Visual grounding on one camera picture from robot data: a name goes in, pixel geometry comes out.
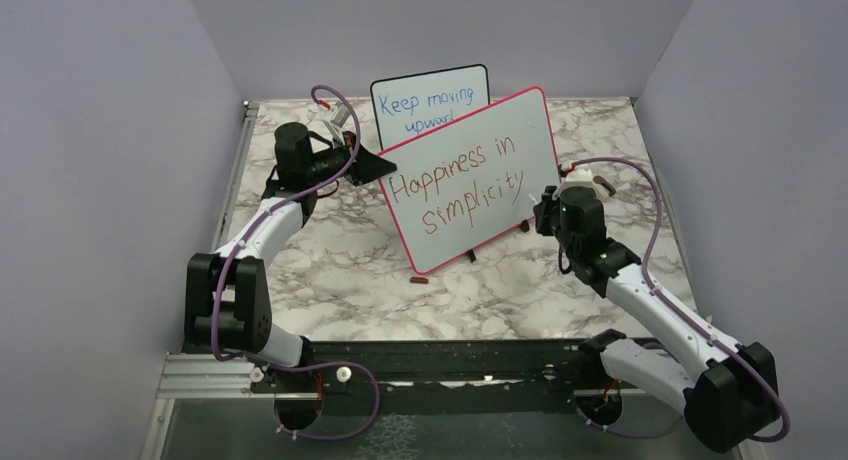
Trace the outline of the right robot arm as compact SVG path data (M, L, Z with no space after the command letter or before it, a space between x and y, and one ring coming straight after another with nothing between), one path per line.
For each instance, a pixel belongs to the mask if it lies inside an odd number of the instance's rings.
M535 230L559 244L563 273L644 326L664 353L607 330L586 341L579 378L630 383L682 416L708 449L726 453L781 416L776 365L759 343L743 345L662 287L645 262L607 234L602 202L583 186L548 186L533 207Z

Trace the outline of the small white eraser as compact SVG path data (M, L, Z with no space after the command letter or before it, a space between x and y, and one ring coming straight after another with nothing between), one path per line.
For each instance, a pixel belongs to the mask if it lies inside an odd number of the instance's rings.
M607 199L614 197L617 193L615 187L600 175L595 175L592 179L592 183L597 196L602 201L606 201Z

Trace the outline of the pink framed whiteboard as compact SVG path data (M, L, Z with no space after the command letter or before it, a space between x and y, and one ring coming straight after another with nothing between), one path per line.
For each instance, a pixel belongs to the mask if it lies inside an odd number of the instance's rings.
M379 181L419 275L518 227L558 183L544 91L530 87L380 152L397 171Z

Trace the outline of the black mounting rail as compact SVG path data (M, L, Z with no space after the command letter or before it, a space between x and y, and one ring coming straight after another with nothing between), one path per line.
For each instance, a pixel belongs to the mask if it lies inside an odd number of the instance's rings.
M607 331L591 339L316 341L305 373L200 349L169 357L161 388L178 398L269 399L333 416L602 411L643 391L681 411L696 382L647 339Z

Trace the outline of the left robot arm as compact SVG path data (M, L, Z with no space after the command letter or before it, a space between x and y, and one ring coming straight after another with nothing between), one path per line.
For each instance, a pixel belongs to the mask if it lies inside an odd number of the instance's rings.
M251 355L275 364L285 387L298 391L313 381L305 337L272 320L267 265L312 216L320 190L344 178L355 186L397 170L368 151L356 133L335 129L332 139L289 122L274 132L276 164L249 223L213 253L187 264L184 334L212 348L220 361Z

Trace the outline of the black framed whiteboard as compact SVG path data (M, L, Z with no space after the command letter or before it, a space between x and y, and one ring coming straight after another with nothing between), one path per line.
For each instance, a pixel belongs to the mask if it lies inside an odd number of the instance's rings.
M488 105L488 68L478 63L377 80L370 94L385 150Z

